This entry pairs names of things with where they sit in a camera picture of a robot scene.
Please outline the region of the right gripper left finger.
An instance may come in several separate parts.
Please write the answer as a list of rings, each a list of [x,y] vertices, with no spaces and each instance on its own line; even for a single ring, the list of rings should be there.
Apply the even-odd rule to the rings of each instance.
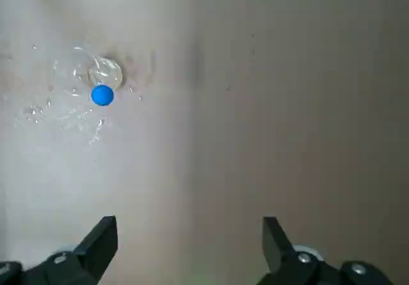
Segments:
[[[98,284],[117,250],[116,217],[105,216],[73,250],[26,270],[17,261],[1,262],[1,284]]]

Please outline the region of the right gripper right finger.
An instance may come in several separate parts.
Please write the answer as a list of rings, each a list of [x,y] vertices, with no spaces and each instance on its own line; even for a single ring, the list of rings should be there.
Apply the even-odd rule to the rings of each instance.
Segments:
[[[275,217],[263,218],[262,248],[268,272],[259,285],[392,283],[379,268],[364,261],[345,261],[335,268],[308,250],[296,250]]]

